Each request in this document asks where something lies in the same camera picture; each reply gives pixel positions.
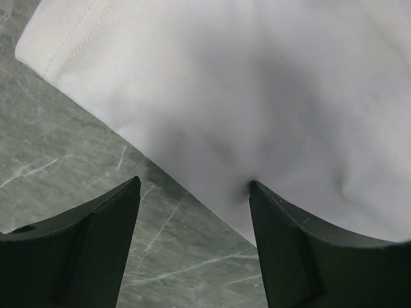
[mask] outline stone surface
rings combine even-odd
[[[251,244],[14,58],[38,3],[0,0],[0,231],[54,216],[137,175],[142,202],[118,307],[267,307]]]

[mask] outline dark hole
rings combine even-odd
[[[27,225],[27,226],[24,226],[24,227],[21,227],[21,228],[15,229],[12,233],[23,233],[23,232],[29,232],[29,231],[32,231],[32,230],[34,230],[34,229],[36,229],[36,227],[35,227],[35,226],[33,226],[33,225]]]

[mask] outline white fabric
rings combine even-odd
[[[43,0],[15,53],[253,244],[253,179],[403,241],[410,3]]]

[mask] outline black plastic part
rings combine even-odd
[[[0,307],[115,307],[140,186],[135,177],[93,201],[1,234]]]
[[[411,307],[411,242],[344,230],[258,182],[250,207],[269,308]]]

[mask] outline stitching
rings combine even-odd
[[[73,61],[77,58],[77,56],[79,55],[80,51],[83,49],[84,45],[86,45],[86,43],[89,41],[89,39],[91,38],[91,36],[93,35],[93,33],[98,29],[98,27],[100,26],[100,24],[103,23],[103,21],[105,20],[105,18],[108,16],[108,14],[110,13],[111,9],[113,9],[114,5],[116,4],[118,0],[113,0],[113,2],[111,2],[110,6],[106,9],[106,11],[104,12],[103,16],[101,17],[101,19],[97,22],[97,24],[94,26],[94,28],[91,30],[91,32],[88,34],[88,36],[85,38],[83,44],[80,45],[80,47],[74,52],[74,55],[71,57],[71,59],[68,61],[68,63],[66,64],[66,66],[63,68],[62,72],[60,73],[60,75],[58,76],[56,83],[54,84],[55,87],[57,87],[58,83],[60,82],[60,80],[62,79],[64,73],[67,71],[67,68],[70,66],[70,64],[73,63]]]
[[[68,36],[64,39],[63,43],[60,45],[59,48],[57,48],[56,52],[54,53],[54,55],[51,57],[51,60],[49,62],[49,64],[46,67],[46,70],[44,71],[43,74],[43,79],[46,77],[47,72],[49,71],[49,68],[51,66],[51,64],[53,63],[55,57],[57,56],[58,52],[60,51],[60,49],[62,49],[62,47],[66,44],[66,42],[69,40],[69,38],[71,37],[71,35],[74,33],[75,29],[77,29],[78,25],[81,23],[81,21],[83,20],[83,18],[85,17],[85,15],[87,14],[87,12],[91,9],[92,5],[96,2],[96,0],[92,0],[90,5],[87,7],[87,9],[84,11],[83,15],[79,18],[79,20],[77,21],[76,25],[74,26],[74,28],[71,30],[71,32],[68,34]]]

